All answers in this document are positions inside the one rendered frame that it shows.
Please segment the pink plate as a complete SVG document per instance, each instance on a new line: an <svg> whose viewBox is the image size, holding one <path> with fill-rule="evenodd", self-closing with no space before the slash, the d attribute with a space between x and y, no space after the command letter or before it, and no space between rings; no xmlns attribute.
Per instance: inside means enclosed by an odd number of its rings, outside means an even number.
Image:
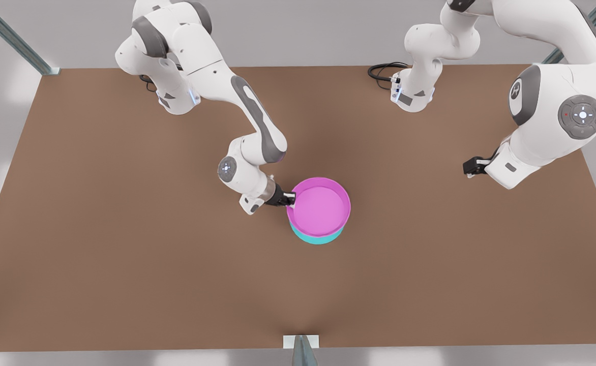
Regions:
<svg viewBox="0 0 596 366"><path fill-rule="evenodd" d="M351 213L348 192L337 181L312 177L293 188L294 205L287 207L289 223L307 235L322 237L345 227Z"/></svg>

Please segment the blue plate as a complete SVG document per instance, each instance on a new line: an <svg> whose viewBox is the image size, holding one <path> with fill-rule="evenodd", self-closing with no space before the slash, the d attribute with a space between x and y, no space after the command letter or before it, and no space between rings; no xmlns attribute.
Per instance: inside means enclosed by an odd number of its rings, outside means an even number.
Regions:
<svg viewBox="0 0 596 366"><path fill-rule="evenodd" d="M301 239L302 241L305 241L307 243L314 244L314 245L322 245L322 244L329 243L329 242L337 239L338 236L340 236L340 234L344 231L344 227L341 227L337 232L334 232L331 235L326 235L326 236L317 238L315 236L310 236L310 235L305 234L304 232L301 232L292 223L289 223L289 224L291 226L292 231L299 239Z"/></svg>

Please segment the silver frame post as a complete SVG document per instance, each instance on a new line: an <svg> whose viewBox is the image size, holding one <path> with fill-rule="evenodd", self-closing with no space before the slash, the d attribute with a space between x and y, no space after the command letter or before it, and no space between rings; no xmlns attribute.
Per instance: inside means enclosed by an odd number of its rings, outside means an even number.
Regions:
<svg viewBox="0 0 596 366"><path fill-rule="evenodd" d="M319 348L319 335L284 335L283 348L292 348L291 366L318 366L314 348Z"/></svg>
<svg viewBox="0 0 596 366"><path fill-rule="evenodd" d="M50 66L0 17L0 37L42 76L57 76L61 69Z"/></svg>
<svg viewBox="0 0 596 366"><path fill-rule="evenodd" d="M559 18L556 47L542 63L558 64L562 59L570 65L596 63L596 6L585 12L580 7L568 8Z"/></svg>

